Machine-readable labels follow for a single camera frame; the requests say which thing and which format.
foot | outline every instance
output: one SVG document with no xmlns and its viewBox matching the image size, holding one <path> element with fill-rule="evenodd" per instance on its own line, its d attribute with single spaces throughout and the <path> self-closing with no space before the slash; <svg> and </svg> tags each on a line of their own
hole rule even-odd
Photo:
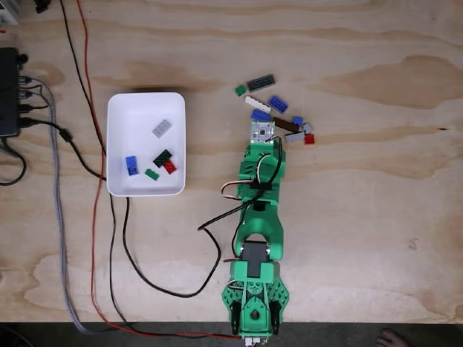
<svg viewBox="0 0 463 347">
<path fill-rule="evenodd" d="M 381 336 L 376 339 L 376 347 L 410 347 L 410 345 L 394 331 L 384 329 Z"/>
</svg>

gray lego brick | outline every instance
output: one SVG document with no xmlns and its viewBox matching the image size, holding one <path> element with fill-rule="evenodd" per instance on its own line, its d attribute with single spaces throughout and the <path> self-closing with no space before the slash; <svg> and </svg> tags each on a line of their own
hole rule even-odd
<svg viewBox="0 0 463 347">
<path fill-rule="evenodd" d="M 296 132 L 294 134 L 286 134 L 286 135 L 284 135 L 284 139 L 285 139 L 286 143 L 303 140 L 304 139 L 304 132 Z"/>
<path fill-rule="evenodd" d="M 160 139 L 171 127 L 172 124 L 170 124 L 169 121 L 164 119 L 161 123 L 159 123 L 159 125 L 156 128 L 154 128 L 153 134 Z"/>
<path fill-rule="evenodd" d="M 305 134 L 312 134 L 313 133 L 313 128 L 312 126 L 310 125 L 310 123 L 304 123 L 302 125 L 302 129 L 304 130 L 304 133 Z"/>
</svg>

red cable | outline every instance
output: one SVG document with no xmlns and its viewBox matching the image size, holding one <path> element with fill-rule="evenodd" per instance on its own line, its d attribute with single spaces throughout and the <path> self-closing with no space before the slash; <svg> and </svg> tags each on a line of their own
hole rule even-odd
<svg viewBox="0 0 463 347">
<path fill-rule="evenodd" d="M 84 15 L 82 13 L 82 7 L 80 5 L 80 0 L 77 0 L 77 7 L 79 9 L 80 19 L 82 20 L 82 25 L 84 27 L 84 36 L 85 36 L 85 48 L 84 48 L 84 68 L 85 68 L 85 79 L 87 80 L 88 86 L 88 95 L 90 98 L 90 113 L 92 114 L 92 118 L 95 122 L 95 130 L 96 134 L 100 141 L 103 142 L 103 137 L 101 136 L 100 126 L 98 124 L 98 120 L 95 115 L 95 107 L 93 105 L 93 93 L 92 93 L 92 85 L 90 82 L 90 74 L 88 73 L 88 30 L 87 24 L 85 22 Z M 131 330 L 127 327 L 123 327 L 121 325 L 114 324 L 109 322 L 106 317 L 104 316 L 103 312 L 98 307 L 98 303 L 96 302 L 96 295 L 95 295 L 95 224 L 96 224 L 96 215 L 98 209 L 98 200 L 100 198 L 101 193 L 101 184 L 102 184 L 102 176 L 104 172 L 104 152 L 103 148 L 101 149 L 101 166 L 100 166 L 100 177 L 98 179 L 98 187 L 96 190 L 95 202 L 93 203 L 93 219 L 92 219 L 92 261 L 91 261 L 91 279 L 90 279 L 90 295 L 92 297 L 92 304 L 95 310 L 98 313 L 98 316 L 110 327 L 115 327 L 117 329 L 126 331 L 128 333 L 134 335 L 141 335 L 141 336 L 148 336 L 148 337 L 164 337 L 164 335 L 154 334 L 154 333 L 142 333 L 138 331 Z M 209 333 L 202 333 L 202 332 L 191 332 L 191 333 L 175 333 L 175 335 L 180 336 L 210 336 L 213 338 L 228 338 L 232 340 L 240 339 L 239 336 L 228 336 L 228 335 L 216 335 L 216 334 L 209 334 Z"/>
</svg>

floor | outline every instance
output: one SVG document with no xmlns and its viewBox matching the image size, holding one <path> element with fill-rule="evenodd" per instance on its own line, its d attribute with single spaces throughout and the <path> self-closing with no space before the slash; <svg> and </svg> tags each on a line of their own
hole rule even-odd
<svg viewBox="0 0 463 347">
<path fill-rule="evenodd" d="M 123 332 L 104 333 L 97 336 L 81 335 L 69 323 L 27 323 L 8 325 L 26 336 L 34 347 L 224 347 L 243 346 L 241 340 L 145 338 Z M 101 329 L 101 323 L 87 325 Z M 167 333 L 171 331 L 208 331 L 230 333 L 226 323 L 140 323 L 141 330 Z M 405 337 L 411 347 L 462 347 L 463 328 L 456 325 L 384 325 L 346 323 L 286 323 L 280 334 L 269 340 L 268 347 L 375 347 L 375 338 L 381 329 L 389 327 Z M 9 336 L 0 333 L 0 346 L 22 347 L 14 344 Z"/>
</svg>

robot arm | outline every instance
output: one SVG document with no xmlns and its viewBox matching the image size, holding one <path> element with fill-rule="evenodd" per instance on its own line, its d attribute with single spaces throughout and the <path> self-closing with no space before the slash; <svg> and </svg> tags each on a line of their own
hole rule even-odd
<svg viewBox="0 0 463 347">
<path fill-rule="evenodd" d="M 273 128 L 273 122 L 252 123 L 251 143 L 245 151 L 239 179 L 252 179 L 255 183 L 239 185 L 242 202 L 254 198 L 278 172 L 262 197 L 241 212 L 233 245 L 237 259 L 231 263 L 231 278 L 222 293 L 233 334 L 241 335 L 246 346 L 265 343 L 278 334 L 289 300 L 277 263 L 283 257 L 283 228 L 277 211 L 285 153 L 280 156 L 281 144 L 272 140 Z M 251 241 L 255 234 L 265 241 Z"/>
</svg>

